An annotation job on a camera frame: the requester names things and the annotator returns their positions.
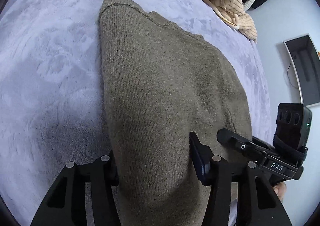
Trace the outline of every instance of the lavender fluffy blanket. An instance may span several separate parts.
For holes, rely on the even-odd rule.
[[[201,0],[133,0],[221,50],[247,94],[252,134],[271,141],[256,46]],[[98,14],[103,0],[10,0],[0,18],[0,194],[22,226],[68,161],[110,149]]]

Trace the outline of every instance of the knit sweater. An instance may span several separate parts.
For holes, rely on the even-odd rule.
[[[196,177],[188,135],[195,131],[228,161],[245,161],[216,139],[221,128],[251,138],[235,70],[201,35],[131,0],[104,0],[100,32],[122,225],[201,225],[210,187]]]

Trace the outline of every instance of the black strap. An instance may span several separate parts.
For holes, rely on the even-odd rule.
[[[276,134],[273,137],[273,146],[277,150],[285,151],[286,153],[290,154],[293,158],[296,158],[300,161],[304,161],[306,159],[307,153],[302,153],[288,146],[286,143],[281,141]]]

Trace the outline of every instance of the metal screw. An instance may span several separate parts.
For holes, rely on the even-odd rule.
[[[101,157],[101,161],[103,161],[103,162],[107,162],[109,159],[110,159],[110,157],[107,155]]]
[[[216,162],[220,162],[220,161],[221,161],[221,157],[218,156],[218,155],[214,155],[214,156],[212,157],[212,160],[213,160],[213,161],[216,161]]]
[[[249,163],[248,163],[248,167],[250,167],[250,168],[254,169],[254,168],[256,168],[256,167],[257,167],[257,165],[256,165],[256,163],[255,163],[255,162],[249,162]]]
[[[74,162],[68,162],[67,164],[66,164],[66,167],[67,168],[72,168],[72,167],[74,167],[75,166],[75,163]]]

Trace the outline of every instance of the black cable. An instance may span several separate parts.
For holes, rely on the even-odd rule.
[[[292,64],[292,63],[289,64],[289,67],[288,67],[288,70],[287,70],[287,77],[288,77],[288,80],[289,80],[290,85],[291,85],[293,88],[296,88],[297,90],[299,90],[299,88],[297,88],[297,87],[295,87],[295,86],[292,85],[292,83],[291,83],[291,81],[290,81],[290,78],[289,78],[289,68],[290,68],[291,64]]]

